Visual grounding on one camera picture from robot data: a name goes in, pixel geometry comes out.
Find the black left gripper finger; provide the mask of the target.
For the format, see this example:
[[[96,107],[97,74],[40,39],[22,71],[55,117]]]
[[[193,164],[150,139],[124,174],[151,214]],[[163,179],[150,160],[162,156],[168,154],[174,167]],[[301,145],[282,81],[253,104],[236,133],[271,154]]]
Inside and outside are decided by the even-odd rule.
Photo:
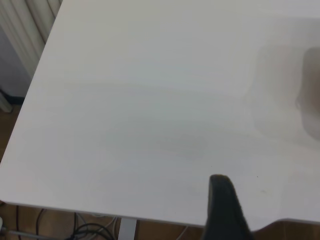
[[[226,175],[209,178],[207,220],[203,240],[253,240],[235,187]]]

